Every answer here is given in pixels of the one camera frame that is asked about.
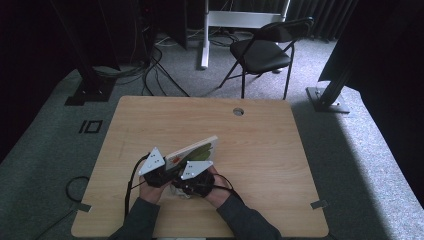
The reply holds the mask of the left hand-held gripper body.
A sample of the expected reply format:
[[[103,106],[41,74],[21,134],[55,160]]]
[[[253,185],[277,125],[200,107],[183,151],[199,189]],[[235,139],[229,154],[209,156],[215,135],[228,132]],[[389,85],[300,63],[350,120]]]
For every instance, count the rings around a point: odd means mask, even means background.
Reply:
[[[173,173],[166,168],[166,161],[158,148],[153,148],[147,155],[138,175],[152,187],[161,187],[173,179]]]

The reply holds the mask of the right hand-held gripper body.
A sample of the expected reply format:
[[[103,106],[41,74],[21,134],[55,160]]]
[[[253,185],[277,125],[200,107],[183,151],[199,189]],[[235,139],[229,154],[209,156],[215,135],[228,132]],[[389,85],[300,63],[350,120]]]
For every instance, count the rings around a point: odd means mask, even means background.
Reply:
[[[187,195],[206,197],[215,183],[209,168],[213,165],[207,161],[188,161],[183,173],[173,182],[173,186]]]

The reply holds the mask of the pale grey cloth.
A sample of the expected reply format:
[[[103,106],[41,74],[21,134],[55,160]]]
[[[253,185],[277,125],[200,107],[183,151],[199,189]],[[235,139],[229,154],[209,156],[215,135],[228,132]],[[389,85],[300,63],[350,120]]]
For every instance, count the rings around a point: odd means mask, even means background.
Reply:
[[[174,185],[170,185],[170,192],[175,195],[180,197],[181,199],[190,199],[191,195],[185,193],[182,189],[175,187]]]

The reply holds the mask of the person's left hand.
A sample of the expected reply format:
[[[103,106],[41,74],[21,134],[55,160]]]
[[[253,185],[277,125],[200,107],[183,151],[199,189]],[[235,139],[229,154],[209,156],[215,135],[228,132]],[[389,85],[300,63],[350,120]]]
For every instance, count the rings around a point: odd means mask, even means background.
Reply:
[[[157,204],[159,202],[163,191],[167,187],[167,185],[161,187],[150,186],[145,182],[143,176],[139,177],[139,182],[139,197],[152,204]]]

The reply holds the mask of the person's right hand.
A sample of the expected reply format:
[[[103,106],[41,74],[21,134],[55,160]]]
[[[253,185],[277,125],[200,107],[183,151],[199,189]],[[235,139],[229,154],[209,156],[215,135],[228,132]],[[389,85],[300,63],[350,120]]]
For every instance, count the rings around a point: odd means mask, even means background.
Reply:
[[[219,208],[230,196],[230,192],[227,191],[229,185],[213,166],[209,167],[208,171],[214,176],[216,188],[213,188],[205,199],[213,207]]]

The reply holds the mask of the black stand with square base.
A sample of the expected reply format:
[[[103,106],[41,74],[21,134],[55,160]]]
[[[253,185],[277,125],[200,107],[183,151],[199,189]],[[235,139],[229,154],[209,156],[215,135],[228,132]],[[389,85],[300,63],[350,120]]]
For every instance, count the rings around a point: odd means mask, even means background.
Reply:
[[[83,106],[86,102],[108,102],[113,92],[116,78],[101,77],[93,69],[79,36],[72,26],[62,0],[49,0],[63,27],[68,52],[81,76],[81,82],[72,96],[65,102],[66,106]]]

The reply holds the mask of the black folding chair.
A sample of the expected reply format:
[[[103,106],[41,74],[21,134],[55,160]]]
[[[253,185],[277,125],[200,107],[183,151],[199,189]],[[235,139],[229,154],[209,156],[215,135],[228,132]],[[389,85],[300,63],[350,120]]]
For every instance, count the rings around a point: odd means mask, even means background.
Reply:
[[[273,22],[258,29],[251,39],[234,42],[230,52],[235,63],[219,85],[229,79],[242,77],[241,98],[245,97],[247,74],[260,77],[280,68],[288,68],[283,99],[286,99],[295,55],[295,43],[307,37],[314,25],[313,17]]]

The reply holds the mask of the black stand with metal base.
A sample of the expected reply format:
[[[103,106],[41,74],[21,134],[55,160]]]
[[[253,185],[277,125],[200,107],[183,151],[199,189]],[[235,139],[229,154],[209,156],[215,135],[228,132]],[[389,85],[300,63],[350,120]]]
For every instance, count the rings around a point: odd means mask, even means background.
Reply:
[[[326,88],[307,87],[306,92],[316,112],[349,114],[350,110],[340,96],[351,75],[351,63],[342,70],[341,75],[332,80]]]

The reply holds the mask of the dark pleated curtain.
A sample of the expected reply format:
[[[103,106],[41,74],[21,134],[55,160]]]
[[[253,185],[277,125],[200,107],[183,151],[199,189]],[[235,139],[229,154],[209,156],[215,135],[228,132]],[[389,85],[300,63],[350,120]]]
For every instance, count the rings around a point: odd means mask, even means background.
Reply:
[[[287,19],[312,17],[310,36],[327,41],[338,40],[359,0],[290,0]]]

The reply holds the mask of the white metal desk frame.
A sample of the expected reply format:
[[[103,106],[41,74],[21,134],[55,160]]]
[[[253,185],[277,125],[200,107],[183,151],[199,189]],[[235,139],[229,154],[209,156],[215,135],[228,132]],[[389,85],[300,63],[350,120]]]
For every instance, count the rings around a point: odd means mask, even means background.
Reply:
[[[234,11],[212,11],[209,9],[209,0],[204,0],[204,36],[200,67],[207,69],[209,66],[209,28],[260,28],[272,22],[284,22],[287,18],[291,0],[284,0],[282,11],[277,13],[259,12],[234,12]]]

